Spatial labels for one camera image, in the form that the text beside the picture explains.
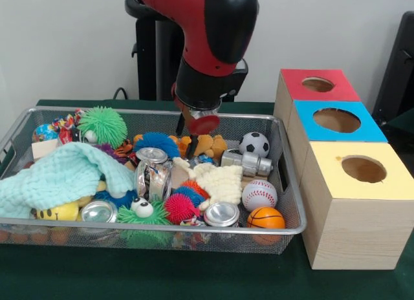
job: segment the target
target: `white fluffy toy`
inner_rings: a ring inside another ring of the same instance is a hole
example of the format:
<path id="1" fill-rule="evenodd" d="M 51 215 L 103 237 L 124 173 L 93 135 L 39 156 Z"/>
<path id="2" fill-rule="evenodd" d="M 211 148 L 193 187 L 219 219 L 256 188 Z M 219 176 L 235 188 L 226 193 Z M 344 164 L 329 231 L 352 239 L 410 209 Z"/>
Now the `white fluffy toy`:
<path id="1" fill-rule="evenodd" d="M 195 180 L 210 195 L 208 200 L 200 204 L 201 211 L 217 202 L 240 204 L 243 177 L 241 166 L 216 167 L 210 163 L 203 163 L 191 169 L 190 164 L 181 158 L 174 158 L 174 164 L 188 172 L 189 178 Z"/>

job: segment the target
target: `shape sorter box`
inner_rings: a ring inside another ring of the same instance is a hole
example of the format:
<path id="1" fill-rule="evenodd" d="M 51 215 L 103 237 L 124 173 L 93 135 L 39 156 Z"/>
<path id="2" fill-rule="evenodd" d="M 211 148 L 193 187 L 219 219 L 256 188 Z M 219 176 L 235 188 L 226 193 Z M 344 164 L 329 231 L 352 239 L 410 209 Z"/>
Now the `shape sorter box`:
<path id="1" fill-rule="evenodd" d="M 414 179 L 387 143 L 310 142 L 300 190 L 313 269 L 394 269 L 414 227 Z"/>
<path id="2" fill-rule="evenodd" d="M 287 134 L 299 183 L 309 141 L 387 142 L 361 102 L 294 101 L 293 105 Z"/>
<path id="3" fill-rule="evenodd" d="M 342 70 L 281 69 L 273 115 L 282 119 L 285 129 L 293 101 L 359 102 Z"/>

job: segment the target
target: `baseball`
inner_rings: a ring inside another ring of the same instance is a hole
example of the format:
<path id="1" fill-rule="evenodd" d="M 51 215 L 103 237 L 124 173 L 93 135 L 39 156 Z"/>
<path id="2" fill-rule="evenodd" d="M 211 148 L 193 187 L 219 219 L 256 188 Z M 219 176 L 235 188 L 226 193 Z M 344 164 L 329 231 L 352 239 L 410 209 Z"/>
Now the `baseball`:
<path id="1" fill-rule="evenodd" d="M 278 193 L 270 182 L 258 179 L 245 187 L 241 200 L 248 211 L 263 206 L 274 208 L 278 201 Z"/>

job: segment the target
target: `circular hole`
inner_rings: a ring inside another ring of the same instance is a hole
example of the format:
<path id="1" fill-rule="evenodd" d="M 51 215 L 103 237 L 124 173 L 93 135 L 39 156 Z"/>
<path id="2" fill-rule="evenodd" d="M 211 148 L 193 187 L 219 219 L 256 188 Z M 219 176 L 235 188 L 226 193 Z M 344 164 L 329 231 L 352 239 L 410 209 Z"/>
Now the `circular hole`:
<path id="1" fill-rule="evenodd" d="M 380 182 L 387 177 L 383 165 L 368 156 L 347 156 L 342 160 L 343 170 L 360 182 Z"/>
<path id="2" fill-rule="evenodd" d="M 313 114 L 320 126 L 341 133 L 352 133 L 361 126 L 361 121 L 353 113 L 337 108 L 325 108 Z"/>
<path id="3" fill-rule="evenodd" d="M 302 85 L 312 91 L 329 92 L 334 88 L 334 84 L 329 80 L 320 77 L 308 77 L 302 81 Z"/>

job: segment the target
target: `red box lid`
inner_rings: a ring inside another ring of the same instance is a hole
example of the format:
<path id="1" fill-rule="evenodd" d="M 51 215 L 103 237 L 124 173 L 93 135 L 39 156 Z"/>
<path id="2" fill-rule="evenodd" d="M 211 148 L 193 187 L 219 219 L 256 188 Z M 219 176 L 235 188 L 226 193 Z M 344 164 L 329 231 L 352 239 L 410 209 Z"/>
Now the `red box lid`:
<path id="1" fill-rule="evenodd" d="M 282 69 L 281 73 L 293 100 L 360 101 L 340 69 Z"/>

